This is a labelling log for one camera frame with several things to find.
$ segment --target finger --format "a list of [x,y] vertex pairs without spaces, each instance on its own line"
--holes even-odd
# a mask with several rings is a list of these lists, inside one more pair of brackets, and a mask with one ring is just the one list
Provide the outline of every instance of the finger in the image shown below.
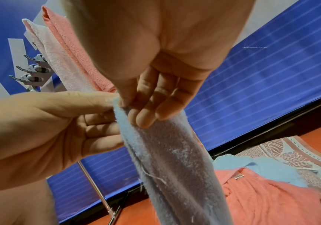
[[86,127],[87,138],[106,137],[119,134],[120,131],[117,123],[92,125]]
[[157,119],[155,116],[156,108],[171,95],[177,82],[178,78],[173,75],[167,73],[159,75],[157,87],[152,97],[136,118],[137,125],[140,128],[148,128],[155,122]]
[[180,78],[174,93],[157,107],[156,118],[166,120],[179,114],[195,97],[203,82],[204,80]]
[[49,98],[45,99],[48,102],[41,109],[59,117],[74,118],[113,109],[113,99],[117,96],[108,92],[49,93]]
[[116,150],[123,145],[121,135],[88,139],[83,145],[82,157]]
[[129,106],[137,94],[137,79],[112,80],[120,96],[118,105],[120,107]]
[[128,120],[131,124],[136,124],[136,118],[141,109],[147,104],[157,86],[159,71],[153,67],[148,67],[141,74],[138,80],[137,95],[128,113]]
[[113,110],[108,110],[104,113],[97,113],[91,115],[85,115],[86,124],[97,125],[97,124],[106,124],[116,122],[115,113]]

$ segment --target metal pole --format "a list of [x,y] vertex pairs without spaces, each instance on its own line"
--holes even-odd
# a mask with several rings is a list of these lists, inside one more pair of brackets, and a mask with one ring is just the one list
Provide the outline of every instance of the metal pole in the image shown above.
[[83,171],[83,173],[85,174],[85,176],[87,177],[87,179],[89,180],[89,182],[91,183],[92,187],[96,191],[98,197],[101,199],[101,202],[105,206],[105,208],[107,209],[108,214],[114,219],[116,213],[113,211],[112,207],[109,206],[104,195],[101,193],[100,189],[98,189],[97,185],[95,184],[94,180],[91,178],[90,174],[87,172],[87,170],[83,166],[83,164],[80,161],[78,161],[78,164],[79,164],[81,170]]

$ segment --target metal stand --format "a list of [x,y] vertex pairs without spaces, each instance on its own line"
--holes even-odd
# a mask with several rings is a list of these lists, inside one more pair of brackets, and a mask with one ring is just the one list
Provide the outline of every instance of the metal stand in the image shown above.
[[92,185],[92,187],[94,188],[95,192],[97,193],[98,197],[101,199],[102,204],[104,205],[104,207],[107,209],[108,214],[111,216],[111,220],[109,222],[108,225],[112,225],[116,222],[120,212],[121,212],[121,206],[119,206],[117,208],[116,211],[114,211],[112,209],[112,207],[110,207],[110,205],[108,204],[107,200],[105,199],[104,195],[101,193],[100,189],[97,187],[96,183],[94,182],[94,180],[91,178],[90,174],[87,172],[86,168],[83,166],[83,164],[81,163],[81,161],[78,161],[78,164],[81,168],[81,170],[83,171],[83,173],[85,174],[85,176],[87,177],[88,181],[90,182],[90,184]]

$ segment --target towel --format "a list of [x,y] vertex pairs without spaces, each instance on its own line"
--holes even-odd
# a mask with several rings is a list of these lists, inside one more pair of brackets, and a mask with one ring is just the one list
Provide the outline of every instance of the towel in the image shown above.
[[161,224],[233,224],[212,163],[194,140],[185,112],[140,129],[117,103],[122,138]]
[[321,225],[321,194],[247,168],[215,171],[234,225]]
[[28,19],[23,19],[22,22],[67,90],[80,92],[96,90],[47,27],[37,25]]
[[69,20],[54,13],[46,6],[42,6],[42,9],[45,24],[87,78],[101,91],[115,92],[114,85],[94,67],[90,57],[76,37]]
[[308,187],[296,168],[269,157],[251,158],[249,156],[223,155],[216,158],[213,167],[216,170],[246,167],[266,179],[290,183],[303,188]]

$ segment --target hand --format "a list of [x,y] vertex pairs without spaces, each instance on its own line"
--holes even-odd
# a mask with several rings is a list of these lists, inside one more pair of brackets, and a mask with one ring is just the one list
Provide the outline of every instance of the hand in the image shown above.
[[227,56],[254,2],[63,0],[94,65],[141,128],[189,104]]
[[106,92],[30,92],[0,99],[0,190],[123,146]]

